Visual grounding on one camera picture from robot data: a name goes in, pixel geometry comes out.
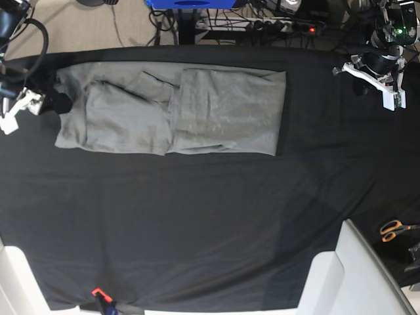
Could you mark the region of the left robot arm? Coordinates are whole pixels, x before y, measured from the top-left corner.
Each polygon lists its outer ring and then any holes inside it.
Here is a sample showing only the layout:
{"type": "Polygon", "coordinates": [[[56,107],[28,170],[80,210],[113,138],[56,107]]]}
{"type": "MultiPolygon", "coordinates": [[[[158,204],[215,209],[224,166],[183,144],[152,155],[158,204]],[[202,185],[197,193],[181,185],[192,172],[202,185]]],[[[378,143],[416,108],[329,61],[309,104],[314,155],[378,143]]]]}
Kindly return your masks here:
{"type": "Polygon", "coordinates": [[[359,10],[352,10],[343,1],[348,20],[366,26],[368,36],[362,46],[346,47],[343,40],[335,50],[344,49],[349,61],[333,68],[333,75],[348,73],[381,92],[383,107],[390,111],[406,108],[406,92],[402,88],[410,60],[404,58],[419,41],[419,19],[414,1],[360,1],[359,10]]]}

